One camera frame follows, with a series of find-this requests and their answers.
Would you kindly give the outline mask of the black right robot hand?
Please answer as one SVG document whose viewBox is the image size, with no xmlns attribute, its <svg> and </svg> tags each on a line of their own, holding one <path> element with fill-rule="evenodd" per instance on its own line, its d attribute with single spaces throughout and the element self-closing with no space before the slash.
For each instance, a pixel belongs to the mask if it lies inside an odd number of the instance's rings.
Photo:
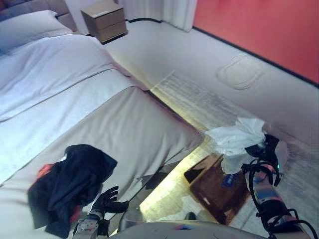
<svg viewBox="0 0 319 239">
<path fill-rule="evenodd" d="M 275 154 L 275 149 L 279 141 L 280 140 L 278 138 L 272 135 L 266 134 L 264 142 L 246 147 L 245 150 L 249 155 L 255 158 L 259 158 L 260 160 L 278 164 L 278 159 Z"/>
</svg>

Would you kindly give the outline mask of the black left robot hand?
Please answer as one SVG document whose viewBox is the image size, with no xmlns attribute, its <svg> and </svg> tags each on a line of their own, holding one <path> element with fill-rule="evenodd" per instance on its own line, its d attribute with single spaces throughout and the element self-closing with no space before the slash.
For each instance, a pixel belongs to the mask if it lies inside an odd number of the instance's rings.
<svg viewBox="0 0 319 239">
<path fill-rule="evenodd" d="M 112 187 L 102 193 L 94 202 L 90 214 L 95 214 L 104 218 L 106 213 L 124 213 L 129 207 L 129 201 L 118 202 L 118 186 Z"/>
</svg>

